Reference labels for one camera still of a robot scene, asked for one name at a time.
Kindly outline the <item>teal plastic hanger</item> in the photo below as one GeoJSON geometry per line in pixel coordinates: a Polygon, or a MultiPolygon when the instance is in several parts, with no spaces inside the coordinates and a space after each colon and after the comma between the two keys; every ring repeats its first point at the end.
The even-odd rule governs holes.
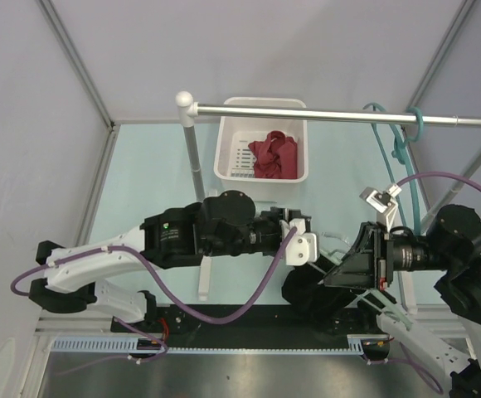
{"type": "MultiPolygon", "coordinates": [[[[395,160],[397,160],[400,165],[405,167],[406,174],[409,177],[415,173],[415,169],[413,167],[410,154],[409,154],[409,144],[418,142],[420,140],[424,131],[424,122],[423,122],[423,114],[419,108],[408,107],[406,111],[413,114],[416,117],[416,120],[418,122],[416,135],[404,138],[402,134],[402,128],[397,128],[394,124],[390,124],[389,128],[394,138],[391,156],[395,160]]],[[[377,145],[381,151],[381,156],[384,161],[386,171],[388,173],[390,181],[391,183],[394,183],[395,176],[391,168],[391,163],[388,159],[386,150],[381,141],[381,137],[378,133],[377,124],[372,123],[371,127],[372,127],[372,132],[374,134],[374,137],[377,141],[377,145]]],[[[419,203],[418,188],[415,181],[410,182],[410,193],[411,193],[411,205],[412,205],[411,209],[412,209],[413,231],[417,235],[419,235],[421,233],[420,203],[419,203]]]]}

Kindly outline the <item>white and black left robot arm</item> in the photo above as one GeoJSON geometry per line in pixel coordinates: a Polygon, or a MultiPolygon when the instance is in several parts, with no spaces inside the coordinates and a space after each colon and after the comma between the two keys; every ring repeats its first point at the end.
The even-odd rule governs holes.
{"type": "Polygon", "coordinates": [[[63,248],[49,240],[36,261],[46,266],[27,297],[51,313],[94,310],[147,332],[157,325],[148,291],[131,293],[109,278],[145,268],[197,267],[205,258],[273,257],[276,265],[302,266],[319,257],[318,237],[300,211],[272,207],[257,213],[247,194],[235,190],[151,216],[140,226],[97,245],[63,248]]]}

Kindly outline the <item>red tank top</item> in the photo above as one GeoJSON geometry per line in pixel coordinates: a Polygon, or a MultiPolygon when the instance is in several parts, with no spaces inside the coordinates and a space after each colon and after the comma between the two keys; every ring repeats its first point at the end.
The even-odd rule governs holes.
{"type": "Polygon", "coordinates": [[[252,141],[248,149],[255,157],[255,178],[298,178],[298,144],[279,130],[271,131],[264,141],[252,141]]]}

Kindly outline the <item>black tank top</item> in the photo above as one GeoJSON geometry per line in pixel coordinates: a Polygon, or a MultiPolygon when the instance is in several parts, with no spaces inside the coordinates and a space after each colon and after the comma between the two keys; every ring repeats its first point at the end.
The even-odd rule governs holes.
{"type": "Polygon", "coordinates": [[[300,317],[322,330],[343,327],[367,330],[367,312],[347,307],[356,298],[355,292],[323,284],[323,276],[334,266],[331,260],[321,255],[314,263],[293,267],[281,288],[283,299],[300,317]]]}

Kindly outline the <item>mint green wire hanger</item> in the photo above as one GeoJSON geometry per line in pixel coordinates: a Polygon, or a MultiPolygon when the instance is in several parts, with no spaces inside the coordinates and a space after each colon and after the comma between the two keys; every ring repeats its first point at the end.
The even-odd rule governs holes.
{"type": "MultiPolygon", "coordinates": [[[[396,237],[394,235],[391,235],[391,237],[394,240],[394,271],[395,271],[396,264],[398,263],[397,259],[399,258],[399,255],[396,253],[396,237]]],[[[335,254],[338,252],[338,250],[333,250],[331,252],[325,250],[324,248],[320,248],[319,250],[320,250],[320,256],[323,255],[328,260],[331,260],[335,264],[334,267],[336,267],[337,265],[340,265],[342,257],[347,253],[346,251],[343,253],[343,256],[341,258],[337,258],[335,254]]],[[[396,302],[393,300],[393,298],[389,294],[386,293],[385,290],[378,290],[376,287],[370,288],[370,289],[351,289],[351,288],[346,288],[346,289],[350,289],[355,292],[356,300],[362,301],[365,304],[369,305],[371,308],[375,309],[377,312],[383,313],[389,318],[403,323],[407,329],[412,328],[412,321],[403,313],[402,310],[400,310],[397,307],[396,302]]]]}

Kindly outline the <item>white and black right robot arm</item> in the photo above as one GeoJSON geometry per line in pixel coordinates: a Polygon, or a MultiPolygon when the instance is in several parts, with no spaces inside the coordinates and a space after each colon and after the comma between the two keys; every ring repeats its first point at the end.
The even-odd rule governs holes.
{"type": "Polygon", "coordinates": [[[404,226],[365,222],[350,250],[323,278],[325,286],[382,299],[396,271],[442,272],[435,290],[458,317],[475,355],[453,348],[401,307],[371,303],[357,312],[366,332],[380,329],[411,352],[435,380],[438,394],[481,397],[481,219],[474,209],[443,206],[424,235],[404,226]]]}

